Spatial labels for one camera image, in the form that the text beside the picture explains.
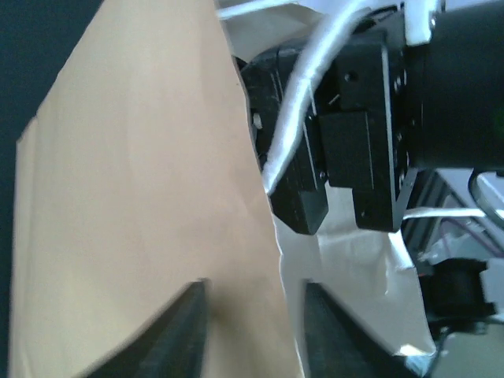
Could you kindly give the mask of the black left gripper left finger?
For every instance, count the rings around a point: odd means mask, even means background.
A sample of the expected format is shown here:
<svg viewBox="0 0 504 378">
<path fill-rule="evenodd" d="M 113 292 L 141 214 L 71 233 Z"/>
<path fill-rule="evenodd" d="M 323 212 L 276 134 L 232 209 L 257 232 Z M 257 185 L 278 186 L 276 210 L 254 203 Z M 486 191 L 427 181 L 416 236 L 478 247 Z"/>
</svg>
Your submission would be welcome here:
<svg viewBox="0 0 504 378">
<path fill-rule="evenodd" d="M 208 283 L 189 283 L 136 339 L 90 376 L 200 377 L 208 335 Z"/>
</svg>

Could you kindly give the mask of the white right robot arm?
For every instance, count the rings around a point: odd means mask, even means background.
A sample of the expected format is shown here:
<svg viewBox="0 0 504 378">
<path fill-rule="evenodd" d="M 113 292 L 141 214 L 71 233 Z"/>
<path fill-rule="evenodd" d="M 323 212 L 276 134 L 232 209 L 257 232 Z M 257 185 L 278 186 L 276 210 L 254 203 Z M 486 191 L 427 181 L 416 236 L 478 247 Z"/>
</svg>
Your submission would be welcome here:
<svg viewBox="0 0 504 378">
<path fill-rule="evenodd" d="M 327 187 L 351 189 L 359 228 L 395 232 L 422 169 L 471 169 L 469 193 L 502 224 L 477 179 L 503 173 L 503 4 L 429 10 L 423 45 L 408 20 L 403 5 L 366 13 L 302 107 L 269 196 L 294 232 L 317 232 Z"/>
</svg>

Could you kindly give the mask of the brown paper takeout bag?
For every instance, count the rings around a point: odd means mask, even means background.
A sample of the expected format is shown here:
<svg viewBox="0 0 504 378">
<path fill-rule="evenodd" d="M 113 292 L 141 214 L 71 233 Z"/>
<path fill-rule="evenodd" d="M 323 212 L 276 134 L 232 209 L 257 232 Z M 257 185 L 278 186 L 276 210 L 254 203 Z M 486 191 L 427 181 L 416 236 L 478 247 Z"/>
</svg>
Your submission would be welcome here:
<svg viewBox="0 0 504 378">
<path fill-rule="evenodd" d="M 82 377 L 184 285 L 209 279 L 205 377 L 305 377 L 302 280 L 400 356 L 431 356 L 400 234 L 329 192 L 319 236 L 272 216 L 232 54 L 311 32 L 289 5 L 220 22 L 211 1 L 106 1 L 17 141 L 11 377 Z"/>
</svg>

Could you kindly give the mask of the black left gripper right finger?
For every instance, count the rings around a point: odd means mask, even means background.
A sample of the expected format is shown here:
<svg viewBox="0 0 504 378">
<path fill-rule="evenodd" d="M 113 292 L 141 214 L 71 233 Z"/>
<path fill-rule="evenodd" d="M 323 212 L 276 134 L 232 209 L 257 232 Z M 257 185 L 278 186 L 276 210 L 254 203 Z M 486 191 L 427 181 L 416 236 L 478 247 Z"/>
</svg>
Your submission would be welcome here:
<svg viewBox="0 0 504 378">
<path fill-rule="evenodd" d="M 304 333 L 312 377 L 428 377 L 423 359 L 391 354 L 318 283 L 305 285 Z"/>
</svg>

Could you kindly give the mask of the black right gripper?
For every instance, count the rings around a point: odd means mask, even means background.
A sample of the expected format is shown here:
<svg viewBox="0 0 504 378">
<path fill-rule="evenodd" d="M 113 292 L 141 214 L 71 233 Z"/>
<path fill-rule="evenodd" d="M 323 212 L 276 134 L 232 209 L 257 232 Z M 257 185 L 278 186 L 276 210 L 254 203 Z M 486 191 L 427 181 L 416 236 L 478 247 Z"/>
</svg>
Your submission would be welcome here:
<svg viewBox="0 0 504 378">
<path fill-rule="evenodd" d="M 359 24 L 329 65 L 270 198 L 292 231 L 318 231 L 330 187 L 351 189 L 359 228 L 400 229 L 417 175 L 406 149 L 405 49 L 404 9 L 387 6 Z"/>
</svg>

